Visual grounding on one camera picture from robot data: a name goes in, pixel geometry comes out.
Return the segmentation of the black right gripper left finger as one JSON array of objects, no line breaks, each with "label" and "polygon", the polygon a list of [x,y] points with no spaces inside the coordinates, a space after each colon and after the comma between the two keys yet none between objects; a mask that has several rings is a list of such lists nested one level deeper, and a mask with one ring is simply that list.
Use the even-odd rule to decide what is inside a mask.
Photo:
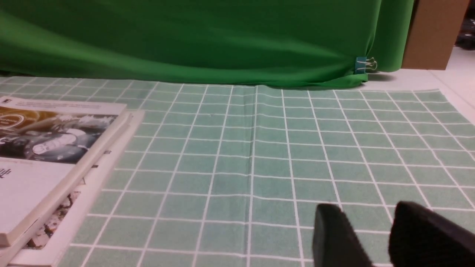
[{"label": "black right gripper left finger", "polygon": [[315,267],[372,267],[346,214],[334,204],[318,204],[312,255]]}]

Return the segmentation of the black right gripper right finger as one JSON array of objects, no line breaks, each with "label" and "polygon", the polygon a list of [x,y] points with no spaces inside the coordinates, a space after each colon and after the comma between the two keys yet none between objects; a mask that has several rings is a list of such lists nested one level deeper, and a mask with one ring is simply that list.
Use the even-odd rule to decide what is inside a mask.
[{"label": "black right gripper right finger", "polygon": [[420,204],[400,201],[388,251],[394,267],[473,267],[475,236]]}]

